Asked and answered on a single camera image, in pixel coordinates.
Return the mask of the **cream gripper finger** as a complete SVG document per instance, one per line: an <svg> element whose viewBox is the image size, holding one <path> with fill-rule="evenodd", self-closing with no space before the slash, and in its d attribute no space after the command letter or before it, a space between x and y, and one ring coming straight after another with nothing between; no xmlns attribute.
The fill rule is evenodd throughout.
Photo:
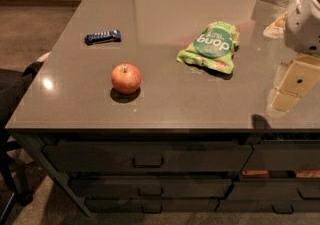
<svg viewBox="0 0 320 225"><path fill-rule="evenodd" d="M320 57L303 54L288 65L271 98L271 107L288 111L320 80Z"/></svg>

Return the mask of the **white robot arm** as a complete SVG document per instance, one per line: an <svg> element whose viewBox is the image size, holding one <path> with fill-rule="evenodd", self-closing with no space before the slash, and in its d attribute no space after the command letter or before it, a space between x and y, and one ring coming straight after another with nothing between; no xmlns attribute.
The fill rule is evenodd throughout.
<svg viewBox="0 0 320 225"><path fill-rule="evenodd" d="M320 0L290 0L284 42L298 56L271 100L271 107L280 111L290 110L320 80Z"/></svg>

